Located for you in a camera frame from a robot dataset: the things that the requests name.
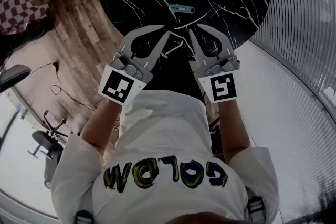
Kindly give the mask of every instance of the white t-shirt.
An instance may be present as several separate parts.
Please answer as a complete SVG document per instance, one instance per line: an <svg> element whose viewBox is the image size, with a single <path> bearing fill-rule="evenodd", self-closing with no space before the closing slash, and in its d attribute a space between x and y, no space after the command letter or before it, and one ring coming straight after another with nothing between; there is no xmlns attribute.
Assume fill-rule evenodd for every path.
<svg viewBox="0 0 336 224"><path fill-rule="evenodd" d="M278 212L278 183L267 148L250 148L226 165L211 152L204 104L171 92L142 91L120 116L120 138L107 169L98 151L69 137L52 181L62 223L72 224L92 186L96 223L166 223L214 212L244 219L248 187L262 196L267 223Z"/></svg>

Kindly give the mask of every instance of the white wall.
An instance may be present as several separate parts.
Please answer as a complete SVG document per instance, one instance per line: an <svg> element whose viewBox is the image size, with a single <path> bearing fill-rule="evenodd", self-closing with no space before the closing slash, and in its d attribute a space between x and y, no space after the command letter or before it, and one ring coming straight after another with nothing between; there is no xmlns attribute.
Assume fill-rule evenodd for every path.
<svg viewBox="0 0 336 224"><path fill-rule="evenodd" d="M0 193L0 219L5 220L6 224L59 224L57 219L38 214L2 193Z"/></svg>
<svg viewBox="0 0 336 224"><path fill-rule="evenodd" d="M0 96L0 123L15 110L6 94ZM15 120L0 151L0 189L16 200L38 211L55 216L50 190L44 186L45 156L32 157L37 143L31 134L35 131L27 120L20 116Z"/></svg>
<svg viewBox="0 0 336 224"><path fill-rule="evenodd" d="M249 41L235 53L239 109L255 144L270 148L287 222L317 208L320 178L335 183L335 129L316 98L274 58Z"/></svg>

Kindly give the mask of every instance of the cable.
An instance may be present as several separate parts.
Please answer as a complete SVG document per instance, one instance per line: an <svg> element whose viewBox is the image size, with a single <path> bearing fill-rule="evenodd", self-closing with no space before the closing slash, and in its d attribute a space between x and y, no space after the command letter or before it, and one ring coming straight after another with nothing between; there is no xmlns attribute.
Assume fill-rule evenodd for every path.
<svg viewBox="0 0 336 224"><path fill-rule="evenodd" d="M48 66L48 65L54 65L55 68L56 68L56 77L57 77L57 80L58 80L59 85L56 85L56 84L51 85L51 86L50 86L50 90L51 90L51 92L52 92L54 95L59 95L60 93L63 92L63 93L65 93L65 95L66 95L67 97L69 97L70 99L72 99L74 102L76 102L76 103L78 103L78 104L84 106L84 107L87 108L88 110L95 111L95 109L97 109L97 105L98 105L102 100L99 100L97 103L95 103L95 105L94 105L95 109L92 109L92 108L88 107L88 105L86 105L86 104L84 104L84 103L81 103L81 102L79 102L78 100L76 100L75 98L73 98L69 93L67 93L66 90L64 90L64 89L62 88L62 82L61 82L61 80L60 80L59 77L58 77L58 68L59 68L59 67L58 67L58 64L59 64L58 61L51 62L51 63L47 63L46 65L41 66L41 67L35 69L35 70L34 70L33 72L31 72L29 75L33 74L34 72L36 72L37 70L39 70L40 68L43 68L43 67L45 67L45 66ZM53 87L58 88L58 89L59 89L59 92L55 92L55 91L52 89ZM119 129L119 126L118 126L118 127L113 126L113 129L112 129L112 130L118 130L118 129Z"/></svg>
<svg viewBox="0 0 336 224"><path fill-rule="evenodd" d="M83 103L79 102L78 100L76 100L75 98L73 98L69 93L67 93L66 90L64 90L64 89L62 88L62 82L61 82L61 80L60 80L59 77L58 77L58 73L56 73L56 77L57 77L57 79L58 79L59 85L54 84L54 85L51 85L51 86L50 86L50 90L52 91L52 93L53 93L54 95L59 95L61 92L63 92L63 93L66 94L66 96L68 96L70 99L72 99L72 100L75 101L76 103L78 103L78 104L84 106L85 108L87 108L87 109L89 109L89 110L91 110L91 111L95 111L94 109L89 108L86 104L83 104ZM55 92L53 91L53 89L52 89L53 87L58 88L58 89L59 89L59 92L58 92L58 93L55 93Z"/></svg>
<svg viewBox="0 0 336 224"><path fill-rule="evenodd" d="M95 109L97 109L97 104L99 104L102 100L99 100L97 103L94 104Z"/></svg>
<svg viewBox="0 0 336 224"><path fill-rule="evenodd" d="M33 74L34 72L36 72L37 70L39 70L40 68L43 68L45 66L48 66L48 65L53 65L55 62L50 62L50 63L47 63L46 65L42 66L42 67L39 67L37 69L35 69L33 72L31 72L29 75Z"/></svg>

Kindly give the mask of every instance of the wooden floor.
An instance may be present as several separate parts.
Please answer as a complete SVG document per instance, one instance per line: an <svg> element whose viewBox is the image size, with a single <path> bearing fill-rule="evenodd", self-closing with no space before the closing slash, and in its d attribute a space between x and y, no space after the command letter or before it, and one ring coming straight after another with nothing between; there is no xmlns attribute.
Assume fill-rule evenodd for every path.
<svg viewBox="0 0 336 224"><path fill-rule="evenodd" d="M97 94L105 64L119 45L122 35L105 15L99 0L36 0L49 4L54 30L13 54L6 67L29 66L32 71L59 60L61 86L72 97L94 109L101 100ZM67 119L64 132L78 132L92 111L77 104L63 92L54 95L50 86L59 84L52 65L31 74L16 88L29 106L42 118L45 110L56 124Z"/></svg>

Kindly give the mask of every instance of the black wire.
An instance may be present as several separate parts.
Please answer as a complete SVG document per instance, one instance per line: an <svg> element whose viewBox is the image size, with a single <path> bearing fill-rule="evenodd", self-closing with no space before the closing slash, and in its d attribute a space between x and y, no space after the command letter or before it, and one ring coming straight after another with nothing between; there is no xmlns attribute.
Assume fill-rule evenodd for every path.
<svg viewBox="0 0 336 224"><path fill-rule="evenodd" d="M50 90L52 91L52 93L53 93L54 95L59 95L61 92L63 92L63 93L66 94L66 96L68 96L70 99L72 99L72 100L75 101L76 103L78 103L78 104L80 104L80 105L86 107L87 109L89 109L89 110L91 110L91 111L95 111L94 109L89 108L87 105L85 105L85 104L79 102L78 100L76 100L75 98L73 98L69 93L67 93L66 90L64 90L64 89L62 88L62 82L61 82L61 80L60 80L59 77L58 77L58 73L56 73L56 77L57 77L57 79L58 79L59 85L54 84L54 85L51 85L51 86L50 86ZM53 87L58 88L58 89L59 89L59 93L55 93L55 92L53 91L53 89L52 89Z"/></svg>
<svg viewBox="0 0 336 224"><path fill-rule="evenodd" d="M48 66L48 65L53 65L55 62L50 62L50 63L47 63L46 65L42 66L42 67L39 67L37 69L35 69L33 72L31 72L29 75L33 74L34 72L36 72L37 70L39 70L40 68L43 68L45 66Z"/></svg>
<svg viewBox="0 0 336 224"><path fill-rule="evenodd" d="M46 65L37 68L36 70L34 70L33 72L31 72L29 75L33 74L34 72L36 72L36 71L39 70L40 68L43 68L43 67L45 67L45 66L49 66L49 65L53 65L53 64L55 64L55 63L56 63L56 62L50 62L50 63L47 63ZM87 109L89 109L89 110L91 110L91 111L94 111L94 109L89 108L87 105L85 105L85 104L79 102L78 100L76 100L75 98L73 98L69 93L66 92L66 90L64 90L64 89L62 88L62 82L61 82L61 80L59 79L59 77L58 77L58 73L57 73L57 72L56 72L56 77L57 77L57 79L58 79L58 83L59 83L59 85L54 84L54 85L51 85L51 86L50 86L50 90L51 90L51 92L52 92L54 95L59 95L61 92L64 92L70 99L72 99L72 100L75 101L76 103L85 106ZM52 89L53 87L58 88L58 89L59 89L59 92L56 93L56 92Z"/></svg>
<svg viewBox="0 0 336 224"><path fill-rule="evenodd" d="M99 104L102 100L99 100L97 103L95 103L94 107L97 109L97 104Z"/></svg>

